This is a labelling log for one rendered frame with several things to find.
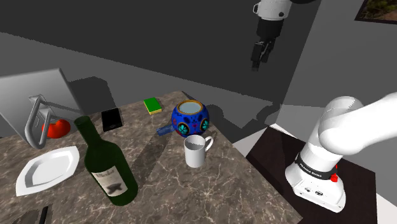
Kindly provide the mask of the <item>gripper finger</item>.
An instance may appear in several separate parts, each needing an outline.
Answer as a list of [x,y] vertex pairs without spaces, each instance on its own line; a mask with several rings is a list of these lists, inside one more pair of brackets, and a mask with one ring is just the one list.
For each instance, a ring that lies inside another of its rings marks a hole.
[[261,63],[261,56],[263,51],[264,44],[262,41],[256,42],[253,47],[253,51],[251,54],[251,61],[252,61],[252,71],[258,71],[260,63]]
[[264,48],[263,48],[263,52],[261,55],[261,61],[262,62],[267,62],[268,61],[268,57],[270,55],[270,53],[272,52],[273,48],[275,45],[275,38],[266,40],[264,42]]

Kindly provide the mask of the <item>blue painted round vase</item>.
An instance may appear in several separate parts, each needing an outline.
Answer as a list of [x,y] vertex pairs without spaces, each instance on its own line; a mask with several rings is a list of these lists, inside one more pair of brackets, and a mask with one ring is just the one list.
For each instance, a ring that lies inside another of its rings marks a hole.
[[209,112],[201,102],[185,100],[173,109],[171,123],[182,137],[202,135],[209,128]]

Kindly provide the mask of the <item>green and yellow sponge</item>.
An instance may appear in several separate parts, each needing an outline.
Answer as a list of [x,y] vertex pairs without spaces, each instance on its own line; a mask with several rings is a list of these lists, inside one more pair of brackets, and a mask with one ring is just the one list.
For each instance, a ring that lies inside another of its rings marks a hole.
[[155,97],[145,99],[144,105],[146,106],[146,109],[148,110],[148,113],[150,115],[159,113],[162,111],[162,107]]

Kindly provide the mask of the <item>white mug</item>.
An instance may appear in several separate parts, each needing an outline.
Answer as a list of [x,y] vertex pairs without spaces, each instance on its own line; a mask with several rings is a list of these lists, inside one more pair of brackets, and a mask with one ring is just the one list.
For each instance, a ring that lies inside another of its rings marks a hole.
[[186,164],[192,168],[201,167],[205,162],[206,153],[211,148],[213,142],[214,138],[212,136],[206,138],[199,135],[188,136],[184,140]]

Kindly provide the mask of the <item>small blue bottle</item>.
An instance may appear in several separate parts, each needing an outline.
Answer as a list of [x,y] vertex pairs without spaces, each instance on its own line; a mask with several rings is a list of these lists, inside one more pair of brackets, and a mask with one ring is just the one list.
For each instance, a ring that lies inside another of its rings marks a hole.
[[166,125],[164,127],[160,127],[159,129],[157,129],[157,134],[159,136],[171,133],[174,131],[174,127],[172,125]]

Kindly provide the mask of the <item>green wine bottle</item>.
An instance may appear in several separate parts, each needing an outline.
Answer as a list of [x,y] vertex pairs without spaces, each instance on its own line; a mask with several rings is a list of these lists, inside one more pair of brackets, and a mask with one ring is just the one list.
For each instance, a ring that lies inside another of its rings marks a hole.
[[89,116],[75,119],[74,124],[87,144],[87,171],[112,204],[124,206],[132,202],[139,188],[120,147],[103,140]]

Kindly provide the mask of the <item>red tomato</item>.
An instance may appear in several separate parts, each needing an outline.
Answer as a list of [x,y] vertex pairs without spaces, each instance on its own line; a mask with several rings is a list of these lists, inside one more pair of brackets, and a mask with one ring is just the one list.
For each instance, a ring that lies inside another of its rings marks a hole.
[[67,120],[57,120],[55,123],[50,123],[48,126],[47,137],[58,139],[67,135],[71,130],[71,125]]

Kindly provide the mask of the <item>grey bent metal faucet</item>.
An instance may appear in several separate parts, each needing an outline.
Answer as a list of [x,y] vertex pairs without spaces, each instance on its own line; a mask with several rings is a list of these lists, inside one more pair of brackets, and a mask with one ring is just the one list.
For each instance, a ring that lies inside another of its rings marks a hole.
[[[25,136],[27,139],[27,142],[35,149],[42,149],[45,147],[46,140],[48,137],[48,129],[50,125],[50,121],[53,115],[52,109],[47,105],[47,101],[45,98],[39,94],[39,95],[33,95],[29,97],[29,99],[33,102],[33,107],[32,110],[29,114],[27,123],[25,125]],[[41,114],[44,120],[44,128],[41,132],[40,139],[37,141],[34,138],[34,134],[32,132],[32,128],[34,125],[34,121],[37,117],[37,115]]]

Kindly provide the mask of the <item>white plate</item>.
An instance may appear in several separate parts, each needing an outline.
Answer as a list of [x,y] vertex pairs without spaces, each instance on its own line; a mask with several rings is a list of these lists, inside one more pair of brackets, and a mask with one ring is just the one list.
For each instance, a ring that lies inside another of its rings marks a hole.
[[79,160],[76,146],[59,148],[33,158],[18,175],[16,196],[38,193],[63,182],[75,173]]

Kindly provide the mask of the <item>large grey box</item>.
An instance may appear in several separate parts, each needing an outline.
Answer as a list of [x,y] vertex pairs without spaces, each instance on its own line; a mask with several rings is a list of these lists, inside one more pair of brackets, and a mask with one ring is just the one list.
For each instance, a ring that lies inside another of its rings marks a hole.
[[0,115],[25,139],[32,96],[42,95],[54,115],[73,122],[83,110],[60,68],[0,77]]

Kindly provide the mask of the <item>black slim bar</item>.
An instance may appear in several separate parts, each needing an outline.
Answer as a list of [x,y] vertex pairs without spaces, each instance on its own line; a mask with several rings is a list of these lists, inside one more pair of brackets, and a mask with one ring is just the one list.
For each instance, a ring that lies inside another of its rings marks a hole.
[[48,206],[45,206],[44,208],[42,208],[41,216],[38,224],[45,224],[47,213],[48,213]]

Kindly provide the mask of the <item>dark framed wall picture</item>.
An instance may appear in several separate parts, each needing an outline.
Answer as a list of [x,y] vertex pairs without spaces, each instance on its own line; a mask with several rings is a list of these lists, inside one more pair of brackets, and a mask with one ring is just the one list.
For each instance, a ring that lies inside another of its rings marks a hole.
[[364,0],[355,20],[397,24],[397,0]]

